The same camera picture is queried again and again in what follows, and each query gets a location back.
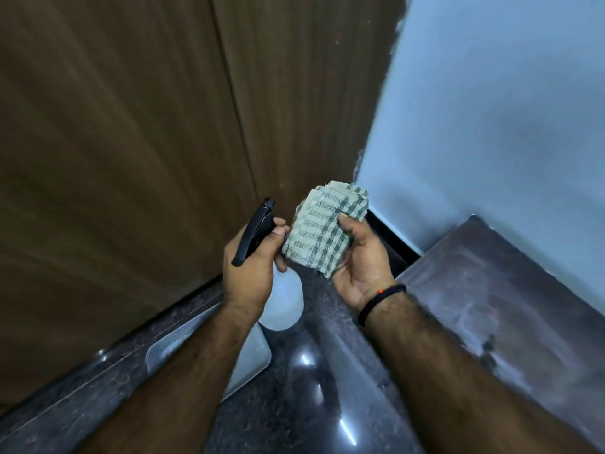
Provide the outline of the person's right hand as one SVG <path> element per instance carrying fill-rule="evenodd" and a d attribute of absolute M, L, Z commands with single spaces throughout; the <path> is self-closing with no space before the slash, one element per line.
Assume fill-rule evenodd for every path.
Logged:
<path fill-rule="evenodd" d="M 357 313 L 378 290 L 396 284 L 387 251 L 375 233 L 374 239 L 366 245 L 351 241 L 331 279 L 338 295 Z"/>

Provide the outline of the person's left hand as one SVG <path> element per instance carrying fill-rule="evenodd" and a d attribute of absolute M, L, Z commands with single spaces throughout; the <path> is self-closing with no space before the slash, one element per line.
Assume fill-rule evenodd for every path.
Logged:
<path fill-rule="evenodd" d="M 261 317 L 272 288 L 272 261 L 265 257 L 265 239 L 240 267 L 232 266 L 245 227 L 224 248 L 223 305 L 250 318 L 253 323 Z"/>

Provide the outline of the green checked cleaning cloth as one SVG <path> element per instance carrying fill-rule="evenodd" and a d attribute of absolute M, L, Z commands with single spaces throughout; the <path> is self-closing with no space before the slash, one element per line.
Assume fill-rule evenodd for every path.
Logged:
<path fill-rule="evenodd" d="M 368 206 L 367 190 L 355 184 L 331 181 L 315 187 L 296 208 L 284 256 L 330 279 L 352 241 L 338 217 L 343 213 L 361 221 Z"/>

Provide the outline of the white spray bottle black trigger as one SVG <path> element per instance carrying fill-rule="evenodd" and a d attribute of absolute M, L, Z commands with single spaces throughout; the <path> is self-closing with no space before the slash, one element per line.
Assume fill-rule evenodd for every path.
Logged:
<path fill-rule="evenodd" d="M 275 228 L 275 199 L 268 197 L 253 213 L 243 231 L 232 266 L 240 267 L 255 253 L 265 237 Z M 304 294 L 299 275 L 290 267 L 280 272 L 272 261 L 272 288 L 260 317 L 260 324 L 273 331 L 282 331 L 295 325 L 304 310 Z"/>

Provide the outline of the person's right forearm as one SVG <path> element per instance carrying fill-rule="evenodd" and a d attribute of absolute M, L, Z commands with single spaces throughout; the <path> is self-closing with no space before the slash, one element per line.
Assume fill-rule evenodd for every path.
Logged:
<path fill-rule="evenodd" d="M 364 328 L 426 454 L 599 454 L 490 374 L 406 293 L 382 301 Z"/>

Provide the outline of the person's left forearm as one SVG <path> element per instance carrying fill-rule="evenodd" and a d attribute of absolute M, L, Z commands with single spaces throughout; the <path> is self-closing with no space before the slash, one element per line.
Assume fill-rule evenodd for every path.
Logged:
<path fill-rule="evenodd" d="M 75 454 L 196 454 L 263 306 L 225 296 L 216 313 Z"/>

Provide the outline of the black wristband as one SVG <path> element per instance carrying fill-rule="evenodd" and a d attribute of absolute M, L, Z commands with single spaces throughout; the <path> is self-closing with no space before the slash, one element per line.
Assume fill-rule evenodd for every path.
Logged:
<path fill-rule="evenodd" d="M 367 318 L 371 311 L 382 303 L 382 301 L 386 300 L 388 297 L 391 297 L 394 294 L 398 293 L 407 293 L 407 287 L 404 284 L 398 283 L 387 289 L 378 290 L 376 295 L 371 298 L 365 306 L 360 310 L 357 318 L 357 323 L 360 327 L 364 327 L 366 325 Z"/>

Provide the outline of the white translucent plastic tray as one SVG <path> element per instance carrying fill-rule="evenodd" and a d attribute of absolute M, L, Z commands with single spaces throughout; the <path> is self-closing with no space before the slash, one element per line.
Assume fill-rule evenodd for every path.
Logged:
<path fill-rule="evenodd" d="M 218 305 L 194 316 L 169 334 L 156 341 L 145 356 L 147 374 L 150 376 L 164 365 L 164 363 L 195 333 L 195 331 L 214 314 Z M 245 386 L 258 376 L 271 362 L 272 352 L 262 332 L 256 324 L 248 335 L 239 353 L 237 362 L 231 374 L 231 379 L 223 393 L 222 401 Z"/>

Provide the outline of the narrow brown wooden cabinet door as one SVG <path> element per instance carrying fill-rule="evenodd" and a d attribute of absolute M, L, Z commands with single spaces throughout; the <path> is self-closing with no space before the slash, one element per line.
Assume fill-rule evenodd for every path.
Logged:
<path fill-rule="evenodd" d="M 406 0 L 212 0 L 253 179 L 289 221 L 351 182 Z"/>

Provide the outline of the wide brown wooden cabinet door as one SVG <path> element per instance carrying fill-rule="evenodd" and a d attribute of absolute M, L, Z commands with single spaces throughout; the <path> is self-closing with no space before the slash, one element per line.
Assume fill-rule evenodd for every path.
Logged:
<path fill-rule="evenodd" d="M 0 0 L 0 415 L 220 273 L 234 100 L 213 0 Z"/>

